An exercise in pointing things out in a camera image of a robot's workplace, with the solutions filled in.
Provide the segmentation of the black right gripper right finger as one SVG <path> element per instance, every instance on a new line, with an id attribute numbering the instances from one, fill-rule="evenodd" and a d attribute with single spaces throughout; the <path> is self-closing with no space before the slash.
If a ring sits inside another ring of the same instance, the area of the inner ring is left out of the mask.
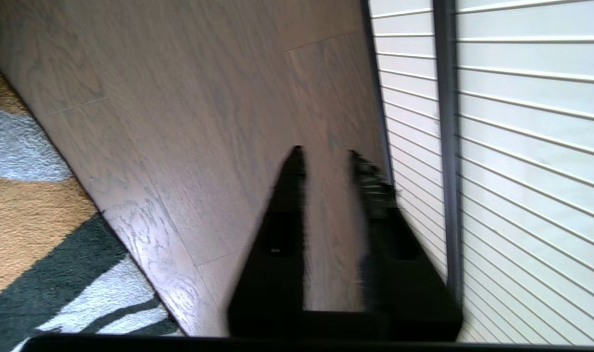
<path id="1" fill-rule="evenodd" d="M 380 169 L 349 151 L 353 185 L 366 218 L 361 260 L 365 310 L 344 315 L 344 341 L 456 341 L 462 310 L 416 237 Z"/>

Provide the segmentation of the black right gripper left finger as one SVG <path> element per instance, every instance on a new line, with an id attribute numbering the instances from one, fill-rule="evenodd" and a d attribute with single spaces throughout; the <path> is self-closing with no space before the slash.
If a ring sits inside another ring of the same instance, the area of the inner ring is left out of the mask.
<path id="1" fill-rule="evenodd" d="M 275 179 L 227 309 L 234 338 L 308 338 L 304 310 L 305 184 L 303 147 L 292 147 Z"/>

